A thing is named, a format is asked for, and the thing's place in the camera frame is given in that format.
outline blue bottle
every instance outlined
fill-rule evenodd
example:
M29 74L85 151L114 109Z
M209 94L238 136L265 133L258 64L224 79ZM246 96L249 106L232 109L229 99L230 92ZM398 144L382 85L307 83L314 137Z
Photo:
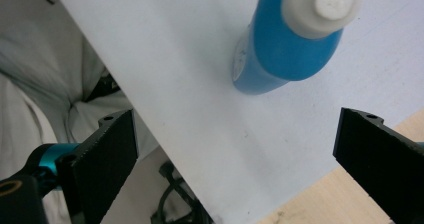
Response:
M262 94L321 70L333 55L360 0L259 0L239 42L233 82Z

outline white paper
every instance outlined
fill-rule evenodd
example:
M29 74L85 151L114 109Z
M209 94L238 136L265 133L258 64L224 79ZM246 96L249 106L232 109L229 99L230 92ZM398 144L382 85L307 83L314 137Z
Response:
M363 0L322 71L261 96L231 82L257 0L62 1L216 223L332 170L341 107L393 126L424 106L424 0Z

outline white bottle cap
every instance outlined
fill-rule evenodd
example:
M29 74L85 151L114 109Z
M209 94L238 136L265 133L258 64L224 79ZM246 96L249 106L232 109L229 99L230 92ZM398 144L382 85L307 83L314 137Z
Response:
M282 0L284 21L297 35L317 39L342 29L359 10L361 0Z

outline screw hole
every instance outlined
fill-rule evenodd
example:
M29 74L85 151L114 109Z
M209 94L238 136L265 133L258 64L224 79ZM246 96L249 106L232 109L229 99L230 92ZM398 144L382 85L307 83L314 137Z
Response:
M367 115L367 117L371 118L371 119L377 119L378 118L376 115L372 115L372 114Z

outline wooden surface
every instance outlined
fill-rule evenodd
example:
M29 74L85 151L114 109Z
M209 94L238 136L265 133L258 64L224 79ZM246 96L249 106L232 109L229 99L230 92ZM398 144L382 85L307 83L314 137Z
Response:
M413 141L423 142L424 109L403 121L394 130ZM342 167L337 167L258 224L283 223L393 222Z

